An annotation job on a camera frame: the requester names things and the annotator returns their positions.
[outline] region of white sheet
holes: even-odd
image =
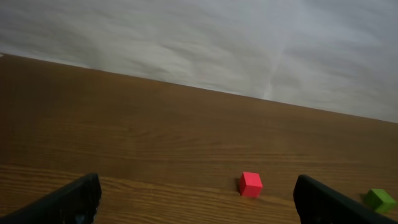
[[[0,52],[398,122],[395,0],[3,0]]]

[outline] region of wooden table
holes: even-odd
[[[0,107],[0,215],[89,172],[97,224],[299,223],[299,174],[398,198],[394,123],[9,55]],[[242,171],[258,199],[239,196]]]

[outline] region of white wall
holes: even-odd
[[[3,0],[0,52],[398,122],[396,0]]]

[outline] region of green cube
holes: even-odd
[[[397,202],[383,189],[371,189],[366,194],[364,203],[378,213],[386,213],[397,205]]]

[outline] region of toy block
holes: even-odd
[[[364,203],[377,213],[386,213],[397,205],[383,189],[371,189],[364,197]]]
[[[239,191],[242,196],[258,197],[262,190],[260,175],[252,172],[243,172],[239,181]]]

